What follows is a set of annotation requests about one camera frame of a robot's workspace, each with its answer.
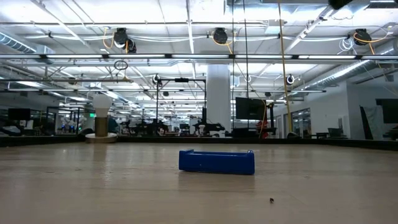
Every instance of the blue box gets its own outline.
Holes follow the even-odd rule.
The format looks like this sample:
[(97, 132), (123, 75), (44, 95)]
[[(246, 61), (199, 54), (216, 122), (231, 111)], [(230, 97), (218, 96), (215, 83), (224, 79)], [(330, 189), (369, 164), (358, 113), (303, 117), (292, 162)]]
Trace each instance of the blue box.
[(189, 172), (254, 174), (254, 153), (180, 151), (178, 168)]

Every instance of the ceiling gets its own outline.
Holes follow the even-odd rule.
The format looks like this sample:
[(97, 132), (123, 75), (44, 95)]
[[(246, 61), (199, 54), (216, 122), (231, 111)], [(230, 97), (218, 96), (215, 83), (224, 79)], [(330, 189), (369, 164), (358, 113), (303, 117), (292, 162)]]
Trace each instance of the ceiling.
[[(103, 42), (105, 41), (105, 44), (110, 46), (112, 33), (118, 27), (125, 27), (137, 46), (138, 54), (229, 54), (227, 46), (216, 45), (211, 38), (211, 33), (216, 27), (224, 27), (229, 40), (232, 40), (232, 31), (235, 30), (234, 54), (281, 54), (280, 39), (278, 38), (279, 15), (277, 11), (264, 9), (260, 4), (251, 5), (256, 1), (247, 0), (249, 5), (247, 5), (246, 16), (239, 7), (234, 10), (234, 17), (227, 12), (228, 10), (224, 11), (224, 0), (44, 0), (42, 2), (49, 13), (62, 23), (67, 24), (69, 31), (61, 26), (56, 18), (30, 0), (0, 0), (0, 32), (7, 33), (28, 46), (47, 46), (56, 54), (106, 54), (107, 52), (124, 54), (123, 50), (115, 46), (110, 49), (106, 48)], [(306, 11), (299, 4), (300, 1), (289, 2), (291, 4), (296, 2), (299, 7), (292, 13), (282, 11), (285, 49), (294, 43), (294, 38), (310, 27), (326, 8), (325, 5), (325, 7), (317, 7), (317, 10)], [(190, 18), (191, 24), (187, 23), (188, 18)], [(355, 52), (370, 54), (368, 45), (353, 45), (349, 50), (342, 51), (341, 42), (347, 34), (354, 34), (355, 29), (367, 29), (373, 39), (384, 38), (373, 44), (373, 47), (377, 48), (394, 38), (397, 27), (395, 21), (398, 21), (398, 9), (394, 8), (364, 7), (354, 14), (341, 9), (327, 20), (316, 24), (287, 53), (300, 55), (344, 55), (355, 54)], [(393, 23), (392, 28), (388, 30), (387, 24), (391, 22)], [(74, 37), (71, 31), (78, 38), (83, 39), (85, 44)], [(0, 44), (0, 53), (19, 54), (20, 52)], [(39, 76), (45, 74), (44, 66), (29, 66), (29, 63), (23, 60), (10, 60), (10, 62), (39, 74)], [(161, 78), (193, 78), (195, 74), (196, 78), (205, 79), (209, 64), (206, 61), (197, 61), (194, 64), (189, 61), (166, 65), (170, 60), (159, 60), (157, 62), (162, 63), (161, 66), (157, 66), (159, 64), (148, 66), (145, 64), (147, 60), (135, 60), (135, 62), (141, 64), (129, 66), (125, 73), (122, 71), (118, 76), (116, 76), (116, 72), (110, 75), (108, 68), (104, 66), (61, 67), (59, 69), (60, 66), (47, 65), (47, 68), (49, 73), (54, 73), (51, 78), (58, 79), (76, 77), (77, 79), (98, 79), (100, 81), (112, 77), (119, 81), (126, 76), (132, 82), (106, 82), (102, 83), (101, 88), (112, 89), (116, 94), (133, 103), (141, 103), (141, 105), (147, 103), (146, 106), (149, 108), (154, 103), (150, 100), (153, 93), (118, 92), (117, 89), (153, 88), (151, 86), (152, 77), (155, 74)], [(339, 65), (339, 63), (333, 62), (288, 63), (285, 65), (285, 72), (292, 74), (296, 78), (296, 82), (305, 83)], [(283, 67), (280, 62), (249, 63), (248, 70), (246, 70), (245, 63), (239, 63), (233, 69), (233, 64), (229, 62), (229, 66), (231, 72), (234, 70), (232, 75), (240, 81), (236, 90), (245, 90), (246, 88), (280, 90), (283, 88)], [(241, 74), (238, 66), (244, 75), (246, 73), (250, 75), (251, 87), (246, 86), (244, 75)], [(29, 87), (17, 83), (13, 85), (16, 88)], [(86, 86), (82, 86), (82, 83), (73, 86), (61, 83), (58, 87), (61, 86), (63, 88), (86, 88)], [(163, 97), (165, 99), (192, 100), (204, 97), (204, 94), (199, 91), (190, 92), (190, 88), (199, 88), (194, 83), (190, 83), (188, 86), (186, 83), (170, 82), (167, 88), (185, 89), (185, 92), (170, 93), (170, 96)], [(89, 93), (86, 97), (90, 98), (93, 94)], [(250, 93), (249, 96), (257, 97), (255, 93)], [(189, 112), (192, 113), (198, 111), (196, 106), (194, 109), (189, 109)]]

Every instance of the blue plastic tray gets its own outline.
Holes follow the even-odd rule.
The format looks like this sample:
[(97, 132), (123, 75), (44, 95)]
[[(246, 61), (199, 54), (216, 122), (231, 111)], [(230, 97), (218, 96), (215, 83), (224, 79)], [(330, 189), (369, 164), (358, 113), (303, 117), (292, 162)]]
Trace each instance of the blue plastic tray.
[(180, 170), (224, 174), (254, 174), (254, 153), (180, 151)]

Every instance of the wooden floor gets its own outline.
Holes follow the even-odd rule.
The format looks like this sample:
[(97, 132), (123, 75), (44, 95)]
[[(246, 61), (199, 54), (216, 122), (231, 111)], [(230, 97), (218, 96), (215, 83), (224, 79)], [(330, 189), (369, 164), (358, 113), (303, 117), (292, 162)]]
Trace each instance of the wooden floor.
[[(246, 151), (253, 176), (178, 170), (178, 151)], [(331, 146), (0, 148), (0, 223), (397, 223), (398, 153)]]

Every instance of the wooden platform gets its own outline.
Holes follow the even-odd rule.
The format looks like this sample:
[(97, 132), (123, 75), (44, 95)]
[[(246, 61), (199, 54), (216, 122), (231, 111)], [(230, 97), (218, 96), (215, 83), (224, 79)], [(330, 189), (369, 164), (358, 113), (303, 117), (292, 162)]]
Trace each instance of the wooden platform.
[[(256, 174), (180, 172), (246, 151)], [(0, 223), (396, 223), (398, 153), (333, 146), (50, 144), (0, 149)]]

